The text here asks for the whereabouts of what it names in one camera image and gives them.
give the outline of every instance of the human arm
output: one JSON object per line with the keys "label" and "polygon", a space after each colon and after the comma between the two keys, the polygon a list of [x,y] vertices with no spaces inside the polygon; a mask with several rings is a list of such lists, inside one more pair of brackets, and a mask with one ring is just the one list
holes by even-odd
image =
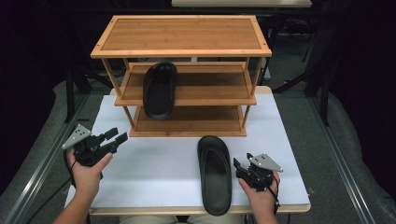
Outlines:
{"label": "human arm", "polygon": [[[277,172],[274,172],[274,180],[270,186],[271,190],[277,193],[277,187],[280,178]],[[246,193],[250,202],[251,210],[258,224],[276,224],[277,220],[274,215],[275,198],[269,190],[257,191],[252,189],[243,179],[239,179],[239,184]]]}
{"label": "human arm", "polygon": [[72,149],[68,154],[72,172],[76,182],[76,193],[70,203],[53,223],[84,223],[93,199],[99,191],[100,174],[110,163],[113,155],[107,153],[93,167],[79,164]]}

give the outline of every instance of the top shelf panel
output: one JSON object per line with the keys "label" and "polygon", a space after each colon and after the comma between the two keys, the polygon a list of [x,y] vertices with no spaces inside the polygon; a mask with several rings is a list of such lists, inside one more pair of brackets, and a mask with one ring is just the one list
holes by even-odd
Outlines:
{"label": "top shelf panel", "polygon": [[114,16],[93,58],[270,57],[255,16]]}

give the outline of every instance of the black slide sandal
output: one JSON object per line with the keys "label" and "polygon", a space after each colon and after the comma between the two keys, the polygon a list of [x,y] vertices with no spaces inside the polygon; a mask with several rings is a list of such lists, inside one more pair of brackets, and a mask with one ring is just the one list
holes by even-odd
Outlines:
{"label": "black slide sandal", "polygon": [[216,136],[204,136],[198,143],[198,162],[204,208],[212,216],[222,216],[230,209],[233,192],[227,146]]}
{"label": "black slide sandal", "polygon": [[172,63],[156,63],[145,75],[143,106],[152,119],[167,119],[175,105],[177,69]]}

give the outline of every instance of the pants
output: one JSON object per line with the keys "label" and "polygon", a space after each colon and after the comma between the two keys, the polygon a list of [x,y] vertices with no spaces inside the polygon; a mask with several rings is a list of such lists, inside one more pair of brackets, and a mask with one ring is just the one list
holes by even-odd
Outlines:
{"label": "pants", "polygon": [[[180,224],[174,216],[122,216],[120,224]],[[213,217],[210,215],[190,216],[188,224],[242,224],[243,215],[224,215]]]}

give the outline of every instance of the person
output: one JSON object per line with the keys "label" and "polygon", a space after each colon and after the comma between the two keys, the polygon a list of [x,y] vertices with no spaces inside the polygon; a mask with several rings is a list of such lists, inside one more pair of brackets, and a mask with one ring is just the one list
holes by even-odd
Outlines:
{"label": "person", "polygon": [[[99,192],[100,174],[103,169],[110,163],[113,158],[111,153],[107,153],[93,167],[86,167],[79,164],[73,154],[72,149],[68,154],[72,172],[76,183],[76,193],[70,203],[65,207],[62,213],[54,220],[54,224],[64,223],[84,223],[88,215],[91,204]],[[271,190],[277,192],[280,178],[277,172],[274,172],[276,181],[273,181]],[[277,220],[274,215],[275,199],[269,190],[256,192],[243,180],[239,179],[239,184],[246,193],[251,210],[258,224],[276,224]],[[226,214],[221,217],[210,215],[190,216],[187,223],[243,223],[242,215]],[[145,223],[145,224],[171,224],[178,223],[177,218],[173,216],[125,216],[120,217],[120,224]]]}

